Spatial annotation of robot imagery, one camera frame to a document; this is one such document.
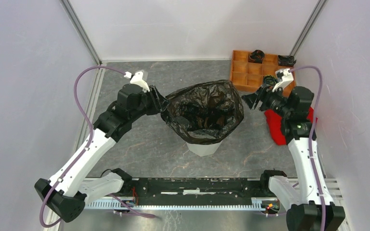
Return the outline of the black trash bag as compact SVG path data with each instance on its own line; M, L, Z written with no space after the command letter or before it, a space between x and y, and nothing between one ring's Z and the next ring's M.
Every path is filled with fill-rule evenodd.
M244 119L241 96L230 80L199 83L166 96L162 120L190 144L219 143Z

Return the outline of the white trash bin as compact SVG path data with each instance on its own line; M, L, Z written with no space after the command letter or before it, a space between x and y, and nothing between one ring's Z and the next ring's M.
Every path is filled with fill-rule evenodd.
M222 142L214 143L214 144L191 144L186 143L189 151L193 152L198 156L207 156L214 154Z

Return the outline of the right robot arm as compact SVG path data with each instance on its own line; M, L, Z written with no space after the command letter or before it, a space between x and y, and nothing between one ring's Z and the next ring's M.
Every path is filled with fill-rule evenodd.
M278 198L286 210L290 231L337 231L345 219L344 208L336 205L323 178L317 153L314 122L307 117L314 94L305 87L294 87L286 98L274 86L262 85L256 103L260 110L281 116L281 132L293 157L299 189L281 173L260 181L264 196Z

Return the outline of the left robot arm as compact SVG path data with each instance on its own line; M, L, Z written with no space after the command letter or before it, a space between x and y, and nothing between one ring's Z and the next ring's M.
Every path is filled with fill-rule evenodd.
M126 196L132 183L115 171L85 184L100 160L142 116L159 114L198 156L214 154L222 141L242 122L242 99L228 80L211 81L162 96L156 87L126 84L117 99L94 123L81 147L49 179L39 179L35 190L61 221L71 222L85 206L112 193Z

